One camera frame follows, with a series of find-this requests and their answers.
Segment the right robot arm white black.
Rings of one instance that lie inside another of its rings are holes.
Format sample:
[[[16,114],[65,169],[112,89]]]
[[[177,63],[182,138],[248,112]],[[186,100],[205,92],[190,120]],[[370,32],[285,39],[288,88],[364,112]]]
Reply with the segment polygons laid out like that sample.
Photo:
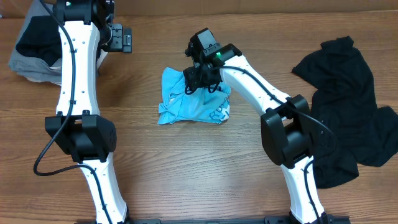
[[[285,177],[292,223],[325,222],[327,216],[313,174],[313,126],[317,121],[310,117],[306,99],[301,95],[291,97],[272,86],[237,47],[222,46],[207,28],[190,38],[185,55],[193,61],[193,66],[183,71],[186,94],[200,88],[214,93],[224,83],[258,113],[263,149]]]

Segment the light blue printed t-shirt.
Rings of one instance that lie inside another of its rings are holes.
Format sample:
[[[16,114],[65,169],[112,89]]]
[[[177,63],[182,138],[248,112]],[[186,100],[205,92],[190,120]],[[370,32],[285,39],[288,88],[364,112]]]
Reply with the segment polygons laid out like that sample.
[[[177,121],[221,124],[229,118],[231,87],[224,83],[214,93],[200,88],[188,95],[185,93],[183,73],[167,67],[162,73],[161,85],[159,124],[174,124]]]

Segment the black garment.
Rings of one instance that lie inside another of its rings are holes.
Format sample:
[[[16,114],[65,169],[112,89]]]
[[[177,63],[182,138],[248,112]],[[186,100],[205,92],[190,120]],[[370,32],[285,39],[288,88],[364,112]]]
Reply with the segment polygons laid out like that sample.
[[[351,37],[321,43],[292,69],[317,90],[311,116],[329,128],[317,130],[314,176],[318,188],[345,184],[358,165],[383,166],[397,153],[397,113],[378,107],[374,77]]]

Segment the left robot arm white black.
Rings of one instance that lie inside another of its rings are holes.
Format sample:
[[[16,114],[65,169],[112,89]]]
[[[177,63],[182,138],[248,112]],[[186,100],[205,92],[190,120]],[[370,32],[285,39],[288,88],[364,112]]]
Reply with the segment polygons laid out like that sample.
[[[93,198],[95,223],[130,223],[129,209],[114,170],[116,127],[100,115],[96,96],[98,67],[109,52],[130,53],[132,32],[115,24],[114,1],[57,1],[50,15],[58,25],[62,46],[62,82],[56,114],[45,118],[51,139],[34,163],[55,143],[72,157]]]

